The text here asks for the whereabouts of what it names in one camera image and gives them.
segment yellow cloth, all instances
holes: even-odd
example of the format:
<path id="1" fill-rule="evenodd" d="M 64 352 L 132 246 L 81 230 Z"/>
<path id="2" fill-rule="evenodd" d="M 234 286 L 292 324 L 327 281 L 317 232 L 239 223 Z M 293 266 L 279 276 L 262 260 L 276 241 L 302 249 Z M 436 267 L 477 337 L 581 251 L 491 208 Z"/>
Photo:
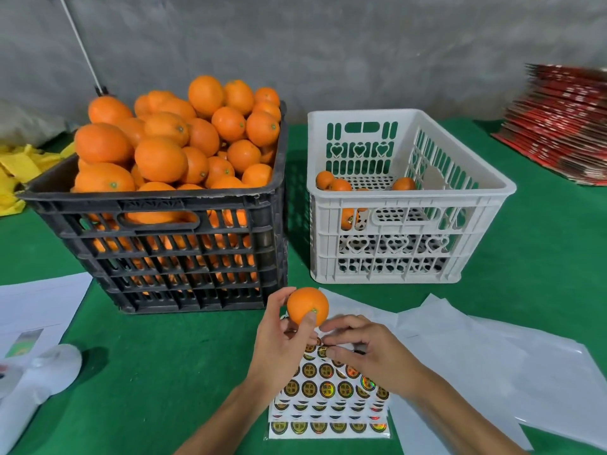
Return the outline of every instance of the yellow cloth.
<path id="1" fill-rule="evenodd" d="M 15 188 L 38 177 L 74 151 L 73 143 L 61 153 L 44 153 L 31 145 L 0 145 L 0 216 L 23 212 L 26 203 L 15 196 Z"/>

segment green tablecloth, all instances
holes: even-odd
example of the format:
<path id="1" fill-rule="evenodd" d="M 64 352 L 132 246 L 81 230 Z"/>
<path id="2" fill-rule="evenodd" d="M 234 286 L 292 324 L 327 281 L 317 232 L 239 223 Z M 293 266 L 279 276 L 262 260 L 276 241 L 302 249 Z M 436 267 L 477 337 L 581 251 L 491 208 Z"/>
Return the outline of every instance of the green tablecloth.
<path id="1" fill-rule="evenodd" d="M 428 293 L 464 313 L 542 329 L 584 343 L 607 373 L 604 252 L 607 189 L 579 187 L 536 166 L 466 119 L 444 127 L 518 185 L 457 284 L 327 286 L 377 307 L 401 311 Z M 307 267 L 304 210 L 306 126 L 291 129 L 289 283 L 316 286 Z M 0 219 L 0 284 L 82 271 L 31 210 Z M 129 316 L 94 283 L 64 341 L 84 356 L 82 373 L 45 403 L 13 451 L 26 454 L 169 454 L 208 419 L 241 381 L 261 311 Z M 264 441 L 267 415 L 239 453 L 264 455 L 401 453 L 391 440 Z M 538 454 L 600 450 L 525 428 Z"/>

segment concrete wall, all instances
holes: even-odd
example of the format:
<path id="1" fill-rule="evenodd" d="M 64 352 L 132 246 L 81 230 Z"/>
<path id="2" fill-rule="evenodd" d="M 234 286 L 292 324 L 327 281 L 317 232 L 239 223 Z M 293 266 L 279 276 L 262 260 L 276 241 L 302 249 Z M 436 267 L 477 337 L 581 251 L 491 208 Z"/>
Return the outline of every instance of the concrete wall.
<path id="1" fill-rule="evenodd" d="M 200 74 L 312 110 L 417 107 L 496 118 L 525 62 L 604 66 L 607 0 L 67 0 L 128 104 Z M 0 98 L 86 120 L 94 83 L 59 0 L 0 0 Z"/>

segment hand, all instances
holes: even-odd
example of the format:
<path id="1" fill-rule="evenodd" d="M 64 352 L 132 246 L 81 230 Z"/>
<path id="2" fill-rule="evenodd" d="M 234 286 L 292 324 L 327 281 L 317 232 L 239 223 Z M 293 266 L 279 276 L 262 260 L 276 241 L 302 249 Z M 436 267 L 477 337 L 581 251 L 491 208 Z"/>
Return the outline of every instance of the hand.
<path id="1" fill-rule="evenodd" d="M 369 321 L 363 315 L 345 315 L 322 324 L 323 332 L 338 331 L 324 336 L 326 345 L 364 343 L 366 354 L 331 346 L 327 356 L 343 362 L 370 378 L 385 390 L 405 398 L 414 398 L 428 369 L 382 324 Z"/>
<path id="2" fill-rule="evenodd" d="M 257 328 L 253 359 L 247 380 L 263 393 L 268 405 L 297 371 L 307 344 L 316 344 L 316 314 L 309 312 L 298 326 L 280 319 L 280 307 L 296 288 L 282 288 L 268 297 L 265 314 Z"/>

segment crate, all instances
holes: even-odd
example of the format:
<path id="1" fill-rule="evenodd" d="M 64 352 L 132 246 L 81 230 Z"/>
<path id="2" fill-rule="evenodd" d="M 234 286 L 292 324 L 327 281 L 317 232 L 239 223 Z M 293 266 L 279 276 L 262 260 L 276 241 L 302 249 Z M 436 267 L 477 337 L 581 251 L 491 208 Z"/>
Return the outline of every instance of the crate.
<path id="1" fill-rule="evenodd" d="M 284 102 L 281 108 L 274 173 L 265 187 L 74 194 L 73 155 L 19 197 L 125 313 L 264 308 L 287 281 Z M 197 221 L 139 225 L 126 219 L 152 211 L 189 211 Z"/>
<path id="2" fill-rule="evenodd" d="M 369 191 L 319 190 L 323 170 Z M 415 191 L 391 191 L 403 176 Z M 310 273 L 323 284 L 457 282 L 516 191 L 411 109 L 309 113 L 307 188 Z"/>

